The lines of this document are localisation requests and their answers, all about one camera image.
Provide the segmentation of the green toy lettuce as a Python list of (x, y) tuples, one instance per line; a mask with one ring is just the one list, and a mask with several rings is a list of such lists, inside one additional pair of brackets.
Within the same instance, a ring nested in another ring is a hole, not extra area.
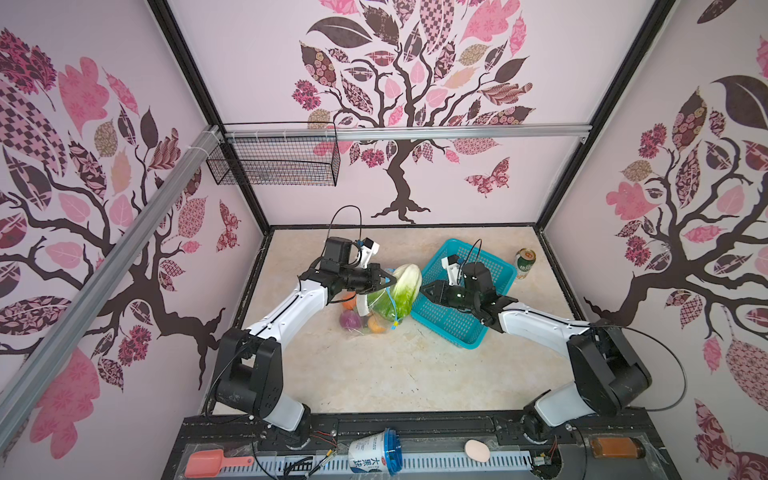
[(371, 311), (395, 323), (401, 322), (410, 315), (420, 293), (422, 273), (416, 264), (404, 264), (392, 271), (392, 274), (397, 278), (397, 283), (385, 290), (370, 294), (368, 307)]

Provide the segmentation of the clear blue zip top bag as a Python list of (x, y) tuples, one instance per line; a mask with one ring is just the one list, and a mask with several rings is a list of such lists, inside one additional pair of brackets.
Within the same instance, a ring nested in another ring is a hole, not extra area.
[(358, 298), (343, 303), (339, 316), (342, 329), (360, 335), (385, 334), (403, 323), (411, 314), (419, 296), (422, 273), (417, 265), (404, 264), (391, 274), (397, 279), (393, 287), (387, 287), (366, 297), (367, 314), (360, 312)]

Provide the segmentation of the yellow brown toy potato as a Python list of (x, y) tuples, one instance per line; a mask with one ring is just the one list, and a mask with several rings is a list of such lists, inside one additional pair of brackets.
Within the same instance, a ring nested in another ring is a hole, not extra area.
[(389, 329), (387, 322), (377, 315), (371, 315), (367, 319), (367, 328), (374, 334), (383, 334)]

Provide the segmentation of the purple toy onion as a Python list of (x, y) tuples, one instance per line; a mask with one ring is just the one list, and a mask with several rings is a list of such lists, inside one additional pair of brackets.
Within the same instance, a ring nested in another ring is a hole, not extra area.
[(339, 317), (339, 324), (345, 330), (360, 330), (363, 328), (362, 317), (354, 310), (343, 310)]

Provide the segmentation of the orange toy pumpkin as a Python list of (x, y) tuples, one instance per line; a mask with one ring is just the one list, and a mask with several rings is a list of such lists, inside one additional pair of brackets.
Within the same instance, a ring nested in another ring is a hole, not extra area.
[(350, 298), (347, 298), (342, 302), (342, 307), (344, 310), (355, 310), (356, 302), (357, 302), (357, 295), (354, 294)]

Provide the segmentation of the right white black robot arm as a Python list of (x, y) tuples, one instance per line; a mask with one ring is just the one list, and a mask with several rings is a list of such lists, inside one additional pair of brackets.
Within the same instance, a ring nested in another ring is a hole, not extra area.
[(581, 417), (615, 417), (651, 386), (649, 370), (618, 327), (577, 323), (503, 295), (481, 262), (460, 266), (448, 258), (443, 268), (446, 280), (420, 289), (428, 301), (547, 347), (570, 362), (574, 380), (523, 409), (521, 429), (529, 442), (543, 444), (553, 429)]

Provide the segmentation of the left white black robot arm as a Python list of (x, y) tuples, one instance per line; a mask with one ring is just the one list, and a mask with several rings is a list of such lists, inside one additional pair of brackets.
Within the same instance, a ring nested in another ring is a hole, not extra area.
[(368, 295), (395, 285), (393, 274), (373, 263), (365, 268), (309, 268), (297, 287), (262, 320), (231, 328), (221, 338), (206, 401), (215, 401), (286, 432), (295, 432), (310, 409), (283, 392), (283, 348), (336, 295)]

